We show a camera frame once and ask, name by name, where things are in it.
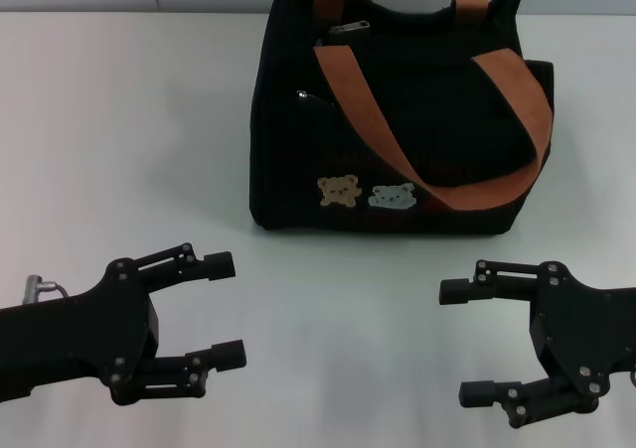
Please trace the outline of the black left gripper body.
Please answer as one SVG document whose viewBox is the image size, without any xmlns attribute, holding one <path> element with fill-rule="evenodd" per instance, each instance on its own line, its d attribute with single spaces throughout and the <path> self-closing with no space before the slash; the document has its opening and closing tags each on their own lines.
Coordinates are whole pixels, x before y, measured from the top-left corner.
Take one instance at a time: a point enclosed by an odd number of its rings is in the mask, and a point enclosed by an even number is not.
<svg viewBox="0 0 636 448">
<path fill-rule="evenodd" d="M 113 261 L 82 294 L 0 309 L 0 402 L 82 377 L 129 382 L 157 349 L 158 317 L 137 264 Z"/>
</svg>

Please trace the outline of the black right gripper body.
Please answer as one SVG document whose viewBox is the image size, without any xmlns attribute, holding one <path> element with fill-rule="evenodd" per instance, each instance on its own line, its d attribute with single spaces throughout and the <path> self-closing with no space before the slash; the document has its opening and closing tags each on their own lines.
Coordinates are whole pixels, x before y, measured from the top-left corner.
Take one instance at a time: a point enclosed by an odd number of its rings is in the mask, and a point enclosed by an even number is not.
<svg viewBox="0 0 636 448">
<path fill-rule="evenodd" d="M 636 386 L 636 287 L 592 288 L 556 261 L 533 272 L 531 339 L 559 401 L 593 411 L 614 373 L 629 373 Z"/>
</svg>

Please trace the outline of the black bear-patch food bag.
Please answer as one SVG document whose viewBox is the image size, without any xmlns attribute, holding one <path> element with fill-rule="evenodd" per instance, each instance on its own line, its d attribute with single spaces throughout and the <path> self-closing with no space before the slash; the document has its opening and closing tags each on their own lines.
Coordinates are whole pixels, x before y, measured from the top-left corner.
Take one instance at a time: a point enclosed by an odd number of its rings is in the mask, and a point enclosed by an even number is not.
<svg viewBox="0 0 636 448">
<path fill-rule="evenodd" d="M 554 68 L 523 57 L 522 0 L 407 14 L 274 0 L 250 116 L 249 209 L 265 229 L 501 234 L 551 150 Z M 371 32 L 330 46 L 331 27 Z M 297 90 L 333 103 L 299 102 Z"/>
</svg>

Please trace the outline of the small metal zipper pull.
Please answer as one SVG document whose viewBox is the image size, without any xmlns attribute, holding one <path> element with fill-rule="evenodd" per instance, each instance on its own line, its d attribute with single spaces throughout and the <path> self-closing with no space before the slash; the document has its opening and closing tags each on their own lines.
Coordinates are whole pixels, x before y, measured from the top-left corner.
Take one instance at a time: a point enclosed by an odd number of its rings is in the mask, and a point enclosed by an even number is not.
<svg viewBox="0 0 636 448">
<path fill-rule="evenodd" d="M 311 93 L 308 93 L 305 90 L 297 90 L 296 91 L 296 97 L 297 100 L 303 104 L 311 104 L 311 105 L 321 105 L 321 106 L 326 106 L 326 107 L 332 107 L 333 103 L 325 100 L 323 98 L 320 98 L 316 95 L 313 95 Z"/>
</svg>

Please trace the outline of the large metal zipper pull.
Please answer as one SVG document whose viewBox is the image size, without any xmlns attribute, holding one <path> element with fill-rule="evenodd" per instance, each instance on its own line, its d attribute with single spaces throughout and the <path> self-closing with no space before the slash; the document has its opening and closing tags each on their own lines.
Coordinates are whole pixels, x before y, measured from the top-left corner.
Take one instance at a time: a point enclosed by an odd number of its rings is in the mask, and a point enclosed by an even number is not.
<svg viewBox="0 0 636 448">
<path fill-rule="evenodd" d="M 371 25 L 368 21 L 337 25 L 329 29 L 327 42 L 330 46 L 345 46 L 365 38 L 370 32 Z"/>
</svg>

